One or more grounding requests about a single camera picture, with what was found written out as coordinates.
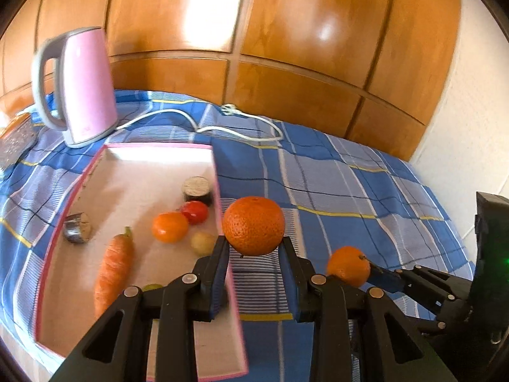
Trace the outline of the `green lime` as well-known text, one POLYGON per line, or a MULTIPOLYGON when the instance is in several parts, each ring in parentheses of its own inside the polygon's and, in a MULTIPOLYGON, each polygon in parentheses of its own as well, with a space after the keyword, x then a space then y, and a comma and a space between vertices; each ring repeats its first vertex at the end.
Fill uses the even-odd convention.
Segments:
POLYGON ((149 285, 146 285, 144 287, 142 287, 142 291, 143 292, 148 292, 148 291, 151 291, 151 290, 158 290, 158 289, 161 289, 163 288, 163 285, 161 284, 149 284, 149 285))

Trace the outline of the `silver tissue box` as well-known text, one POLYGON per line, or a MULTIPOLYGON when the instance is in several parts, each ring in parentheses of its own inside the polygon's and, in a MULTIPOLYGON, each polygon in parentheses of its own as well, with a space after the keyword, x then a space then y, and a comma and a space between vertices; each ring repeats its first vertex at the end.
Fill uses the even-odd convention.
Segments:
POLYGON ((17 161, 21 155, 34 145, 37 133, 31 114, 23 113, 16 116, 1 131, 1 176, 17 161))

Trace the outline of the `dark eggplant chunk small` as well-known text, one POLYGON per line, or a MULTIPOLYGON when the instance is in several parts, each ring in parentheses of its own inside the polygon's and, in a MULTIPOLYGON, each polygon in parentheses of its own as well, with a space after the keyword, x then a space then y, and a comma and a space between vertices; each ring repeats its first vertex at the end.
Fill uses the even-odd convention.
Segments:
POLYGON ((198 201, 206 206, 211 206, 213 202, 211 184, 201 176, 186 179, 182 185, 182 194, 186 202, 198 201))

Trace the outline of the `pink electric kettle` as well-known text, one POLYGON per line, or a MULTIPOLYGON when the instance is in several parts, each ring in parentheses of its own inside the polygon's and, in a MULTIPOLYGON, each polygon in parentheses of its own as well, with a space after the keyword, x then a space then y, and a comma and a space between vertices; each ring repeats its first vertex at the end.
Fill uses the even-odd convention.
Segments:
POLYGON ((68 147, 84 147, 116 128, 119 117, 102 28, 74 29, 45 40, 32 60, 31 80, 41 120, 62 132, 68 147), (44 69, 49 60, 54 61, 55 114, 44 91, 44 69))

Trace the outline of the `orange tangerine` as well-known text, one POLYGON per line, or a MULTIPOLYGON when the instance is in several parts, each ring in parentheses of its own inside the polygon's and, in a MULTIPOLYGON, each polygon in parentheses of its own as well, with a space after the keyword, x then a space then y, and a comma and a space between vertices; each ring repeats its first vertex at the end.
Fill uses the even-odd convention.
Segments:
POLYGON ((353 287, 364 285, 370 272, 371 267, 366 255, 351 246, 337 249, 331 254, 326 266, 327 276, 335 276, 353 287))
POLYGON ((280 245, 286 220, 280 206, 265 197, 242 197, 224 212, 223 234, 242 256, 262 256, 280 245))
POLYGON ((161 213, 152 222, 152 235, 163 243, 174 244, 181 241, 188 230, 187 218, 178 211, 161 213))

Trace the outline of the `pale yellow small fruit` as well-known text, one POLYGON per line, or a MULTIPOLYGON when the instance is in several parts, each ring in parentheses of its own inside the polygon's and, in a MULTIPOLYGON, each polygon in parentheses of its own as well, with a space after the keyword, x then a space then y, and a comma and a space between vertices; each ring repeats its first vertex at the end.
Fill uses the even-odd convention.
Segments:
POLYGON ((212 254, 216 245, 217 236, 204 231, 198 231, 192 235, 191 248, 198 257, 205 257, 212 254))

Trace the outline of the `orange carrot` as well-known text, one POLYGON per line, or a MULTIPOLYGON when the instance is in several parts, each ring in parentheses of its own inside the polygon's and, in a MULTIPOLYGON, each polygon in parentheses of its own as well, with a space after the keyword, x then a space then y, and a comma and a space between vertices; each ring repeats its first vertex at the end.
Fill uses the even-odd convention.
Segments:
POLYGON ((99 318, 115 302, 128 281, 135 246, 130 227, 114 236, 103 254, 94 286, 94 313, 99 318))

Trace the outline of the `blue plaid bedsheet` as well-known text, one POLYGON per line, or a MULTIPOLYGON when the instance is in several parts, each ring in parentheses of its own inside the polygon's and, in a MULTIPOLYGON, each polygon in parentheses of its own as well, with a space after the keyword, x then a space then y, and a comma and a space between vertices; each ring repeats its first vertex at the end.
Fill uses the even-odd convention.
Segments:
MULTIPOLYGON (((401 159, 291 123, 227 116, 187 95, 117 91, 115 98, 121 130, 112 142, 211 146, 223 205, 244 196, 274 200, 292 242, 318 270, 351 245, 389 269, 423 265, 466 279, 475 271, 449 215, 401 159)), ((42 268, 99 144, 67 147, 38 117, 34 128, 37 142, 1 177, 1 333, 47 369, 34 336, 42 268)))

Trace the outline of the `wooden panelled headboard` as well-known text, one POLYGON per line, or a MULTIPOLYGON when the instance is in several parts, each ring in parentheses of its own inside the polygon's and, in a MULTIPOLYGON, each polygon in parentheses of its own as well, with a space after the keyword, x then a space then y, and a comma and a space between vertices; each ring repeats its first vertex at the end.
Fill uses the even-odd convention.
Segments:
POLYGON ((1 32, 1 110, 41 44, 104 29, 118 89, 171 91, 410 159, 443 92, 461 0, 25 0, 1 32))

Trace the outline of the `pink cardboard box tray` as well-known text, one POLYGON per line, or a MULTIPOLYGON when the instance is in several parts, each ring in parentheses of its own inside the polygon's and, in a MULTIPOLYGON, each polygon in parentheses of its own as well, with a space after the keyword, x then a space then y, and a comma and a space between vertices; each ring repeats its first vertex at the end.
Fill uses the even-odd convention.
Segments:
POLYGON ((221 203, 214 153, 210 146, 135 142, 100 148, 74 186, 58 226, 52 233, 40 279, 35 340, 54 375, 95 320, 94 286, 109 241, 130 227, 135 258, 131 286, 167 285, 192 271, 198 256, 192 235, 221 234, 221 203), (152 235, 153 219, 184 204, 182 185, 192 176, 211 184, 209 217, 191 227, 179 242, 166 244, 152 235), (91 238, 72 244, 63 236, 68 215, 85 212, 91 238))

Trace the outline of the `red tomato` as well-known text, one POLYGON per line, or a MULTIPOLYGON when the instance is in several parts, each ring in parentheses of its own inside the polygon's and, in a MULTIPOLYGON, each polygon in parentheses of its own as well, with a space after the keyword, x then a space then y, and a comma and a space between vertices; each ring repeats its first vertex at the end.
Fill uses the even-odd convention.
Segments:
POLYGON ((180 212, 184 215, 190 225, 204 223, 209 217, 208 206, 200 201, 185 202, 181 206, 180 212))

